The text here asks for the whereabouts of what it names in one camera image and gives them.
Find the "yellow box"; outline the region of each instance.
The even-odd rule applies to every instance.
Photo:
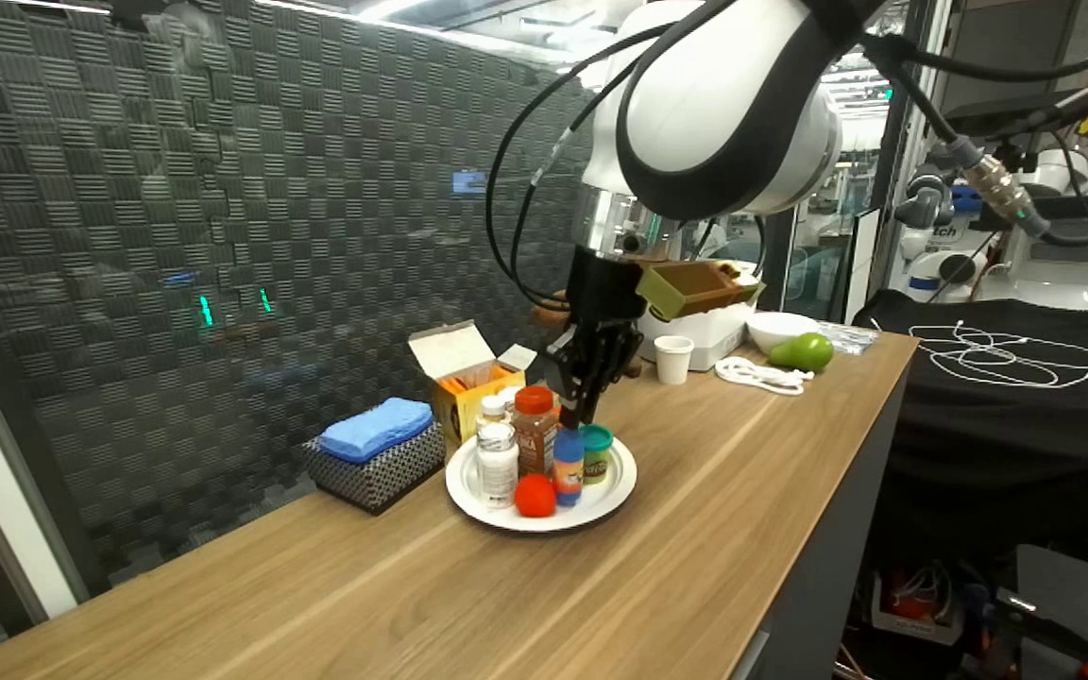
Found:
[[[425,328],[410,347],[433,379],[433,407],[451,448],[478,435],[480,396],[524,385],[529,360],[502,367],[472,322]]]

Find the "green fruit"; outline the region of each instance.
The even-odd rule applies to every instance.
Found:
[[[825,332],[805,332],[766,350],[773,367],[822,374],[835,360],[835,342]]]

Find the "condiment bottle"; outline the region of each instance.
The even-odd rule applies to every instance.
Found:
[[[478,427],[484,422],[512,422],[512,407],[501,393],[480,396]]]
[[[501,401],[512,407],[522,385],[501,390]]]
[[[613,464],[613,429],[586,422],[582,443],[586,443],[582,480],[599,482],[609,475],[609,464]]]
[[[519,482],[519,446],[512,422],[478,427],[472,468],[478,488],[488,501],[512,501]]]
[[[558,429],[556,435],[556,448],[551,448],[556,507],[577,507],[577,498],[582,498],[582,462],[586,462],[582,429]]]
[[[519,475],[547,471],[551,435],[556,435],[556,396],[547,385],[524,385],[513,393],[513,443],[519,443]]]

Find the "orange bottle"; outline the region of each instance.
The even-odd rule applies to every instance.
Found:
[[[519,475],[551,468],[551,439],[558,427],[556,393],[547,385],[524,385],[513,393],[512,413],[519,443]]]

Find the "blue sponge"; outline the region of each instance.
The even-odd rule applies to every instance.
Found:
[[[377,453],[425,435],[433,427],[433,403],[388,396],[352,418],[322,429],[318,446],[347,464],[367,464]]]

